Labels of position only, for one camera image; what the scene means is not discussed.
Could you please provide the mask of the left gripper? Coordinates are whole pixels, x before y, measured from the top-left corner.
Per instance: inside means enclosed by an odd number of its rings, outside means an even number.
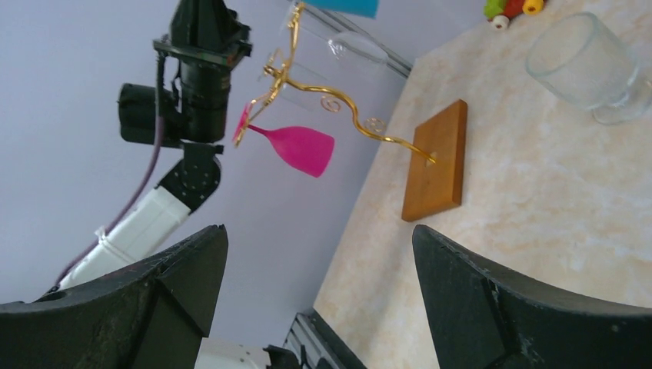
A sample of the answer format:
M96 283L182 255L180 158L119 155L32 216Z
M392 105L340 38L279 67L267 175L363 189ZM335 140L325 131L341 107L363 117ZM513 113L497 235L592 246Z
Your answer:
M154 50L185 63L233 69L251 55L251 28L219 0L178 3L168 33L153 41Z

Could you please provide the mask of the blue plastic wine glass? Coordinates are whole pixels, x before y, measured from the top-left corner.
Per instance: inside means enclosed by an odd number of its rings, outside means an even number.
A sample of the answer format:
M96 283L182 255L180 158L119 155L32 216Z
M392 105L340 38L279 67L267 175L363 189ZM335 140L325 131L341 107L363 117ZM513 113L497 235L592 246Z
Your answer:
M343 12L365 18L376 18L379 0L305 0L305 3L315 8Z

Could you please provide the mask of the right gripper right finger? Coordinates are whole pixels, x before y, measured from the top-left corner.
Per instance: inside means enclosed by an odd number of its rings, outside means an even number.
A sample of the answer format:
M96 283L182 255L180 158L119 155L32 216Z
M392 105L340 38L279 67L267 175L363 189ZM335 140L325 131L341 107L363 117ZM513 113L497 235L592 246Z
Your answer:
M419 224L414 261L442 368L649 368L651 311L557 288Z

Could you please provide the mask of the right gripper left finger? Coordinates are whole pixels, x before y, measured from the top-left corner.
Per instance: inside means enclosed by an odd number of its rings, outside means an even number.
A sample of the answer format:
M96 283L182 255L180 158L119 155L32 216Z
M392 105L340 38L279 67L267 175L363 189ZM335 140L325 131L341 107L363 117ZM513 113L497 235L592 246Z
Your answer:
M211 225L149 258L1 306L3 368L192 368L211 331L228 236Z

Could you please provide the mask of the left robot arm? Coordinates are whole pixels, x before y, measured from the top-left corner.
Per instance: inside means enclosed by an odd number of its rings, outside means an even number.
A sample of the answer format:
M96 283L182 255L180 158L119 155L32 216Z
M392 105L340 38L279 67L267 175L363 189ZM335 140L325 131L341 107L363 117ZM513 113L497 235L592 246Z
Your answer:
M118 216L57 277L62 291L151 255L217 190L231 74L251 54L250 28L223 1L180 1L152 45L153 85L125 83L123 140L152 146L145 175Z

